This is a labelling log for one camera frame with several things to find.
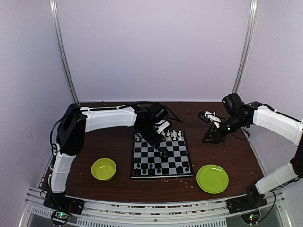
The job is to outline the black and grey chessboard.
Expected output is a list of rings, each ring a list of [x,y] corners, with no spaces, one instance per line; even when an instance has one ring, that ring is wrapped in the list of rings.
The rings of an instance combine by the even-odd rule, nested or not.
[[[193,164],[184,131],[167,130],[158,148],[140,134],[133,139],[131,179],[181,178],[194,176]]]

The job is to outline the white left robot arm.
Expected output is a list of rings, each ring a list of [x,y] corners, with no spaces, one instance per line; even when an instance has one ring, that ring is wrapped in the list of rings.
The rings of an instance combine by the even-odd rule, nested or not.
[[[72,163],[84,148],[86,133],[107,128],[132,127],[150,145],[159,147],[164,139],[162,131],[171,125],[170,114],[174,121],[182,121],[171,109],[159,102],[140,101],[106,107],[69,105],[64,116],[52,127],[57,135],[56,140],[50,142],[53,157],[49,166],[44,206],[64,212],[83,207],[83,200],[69,199],[65,191]]]

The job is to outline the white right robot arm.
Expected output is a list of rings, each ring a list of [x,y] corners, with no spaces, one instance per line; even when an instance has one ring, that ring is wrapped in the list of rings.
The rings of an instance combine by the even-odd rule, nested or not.
[[[242,205],[252,209],[261,205],[264,196],[303,177],[303,122],[278,111],[269,104],[253,101],[244,103],[237,93],[222,99],[227,117],[216,112],[200,111],[198,118],[211,126],[203,136],[205,144],[222,144],[226,137],[239,129],[253,126],[250,143],[258,152],[261,149],[277,154],[276,168],[247,187],[246,195],[228,200],[232,207]]]

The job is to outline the green plate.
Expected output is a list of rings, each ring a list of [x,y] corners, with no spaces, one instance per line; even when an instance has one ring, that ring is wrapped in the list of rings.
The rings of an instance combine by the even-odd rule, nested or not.
[[[222,167],[215,164],[207,164],[198,170],[196,182],[204,192],[220,194],[227,189],[229,177]]]

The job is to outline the green bowl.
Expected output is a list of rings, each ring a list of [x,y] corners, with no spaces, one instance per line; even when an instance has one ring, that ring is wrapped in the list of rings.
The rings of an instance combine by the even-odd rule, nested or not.
[[[91,166],[91,174],[97,180],[110,181],[116,174],[116,164],[109,158],[98,159]]]

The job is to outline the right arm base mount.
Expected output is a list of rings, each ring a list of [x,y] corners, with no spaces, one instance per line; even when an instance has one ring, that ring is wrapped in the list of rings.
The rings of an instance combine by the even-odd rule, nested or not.
[[[267,205],[264,194],[260,194],[254,182],[247,187],[246,195],[228,199],[226,201],[230,214],[244,212]]]

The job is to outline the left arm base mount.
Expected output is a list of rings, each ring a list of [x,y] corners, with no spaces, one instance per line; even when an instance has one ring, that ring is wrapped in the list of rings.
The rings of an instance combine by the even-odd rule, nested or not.
[[[44,199],[45,207],[67,214],[81,215],[85,204],[84,200],[67,197],[64,192],[54,193],[49,186],[40,192],[40,196]]]

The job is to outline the right aluminium corner post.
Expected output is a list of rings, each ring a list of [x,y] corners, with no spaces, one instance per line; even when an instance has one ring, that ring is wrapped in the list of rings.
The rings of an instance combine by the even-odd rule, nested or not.
[[[257,13],[258,13],[258,0],[251,0],[242,54],[236,74],[236,79],[232,89],[233,93],[239,94],[244,82],[244,78],[248,66],[249,53],[253,45],[254,33],[257,23]]]

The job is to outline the aluminium corner post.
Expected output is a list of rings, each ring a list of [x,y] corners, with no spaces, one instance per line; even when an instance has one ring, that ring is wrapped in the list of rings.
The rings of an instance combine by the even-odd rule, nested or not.
[[[67,84],[72,96],[72,99],[74,103],[79,104],[79,99],[76,94],[76,89],[74,86],[74,83],[72,81],[71,77],[71,72],[70,72],[70,67],[68,65],[68,60],[67,60],[67,55],[66,51],[64,48],[64,43],[63,43],[63,37],[62,37],[62,31],[61,31],[61,26],[60,26],[60,19],[59,19],[59,14],[58,14],[58,7],[57,7],[57,1],[56,0],[50,0],[50,11],[51,11],[51,16],[53,20],[53,25],[55,29],[55,34],[57,38],[57,43],[58,43],[58,48],[59,48],[59,55],[63,67],[63,72],[65,75],[65,78],[67,80]]]
[[[244,78],[248,66],[249,53],[253,45],[254,33],[257,23],[257,13],[258,13],[258,0],[251,0],[242,54],[236,74],[236,79],[232,89],[233,93],[239,94],[244,82]]]

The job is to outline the left aluminium corner post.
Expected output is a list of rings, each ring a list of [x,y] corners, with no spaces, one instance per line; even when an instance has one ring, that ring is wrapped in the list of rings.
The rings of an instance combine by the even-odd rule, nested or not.
[[[50,11],[51,11],[51,16],[53,20],[53,25],[55,29],[55,34],[57,38],[57,43],[58,43],[58,48],[59,48],[59,55],[63,67],[63,72],[65,75],[65,78],[67,80],[67,84],[72,96],[72,99],[74,103],[79,104],[79,99],[76,94],[76,89],[74,86],[74,83],[72,81],[71,77],[71,72],[70,72],[70,67],[68,65],[68,60],[67,60],[67,55],[66,51],[64,48],[64,43],[63,43],[63,37],[62,37],[62,31],[61,31],[61,26],[60,26],[60,19],[59,19],[59,14],[58,14],[58,7],[57,7],[57,1],[56,0],[50,0]]]

